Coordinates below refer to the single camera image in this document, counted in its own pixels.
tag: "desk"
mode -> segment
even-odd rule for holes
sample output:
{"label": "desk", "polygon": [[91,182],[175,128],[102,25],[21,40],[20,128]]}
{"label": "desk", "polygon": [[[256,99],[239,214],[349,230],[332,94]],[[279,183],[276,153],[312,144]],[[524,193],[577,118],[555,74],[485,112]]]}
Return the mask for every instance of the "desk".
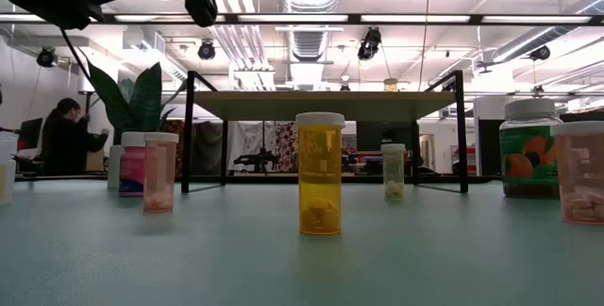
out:
{"label": "desk", "polygon": [[297,231],[295,185],[176,195],[143,214],[103,181],[17,183],[0,305],[599,305],[604,228],[558,201],[345,185],[343,233]]}

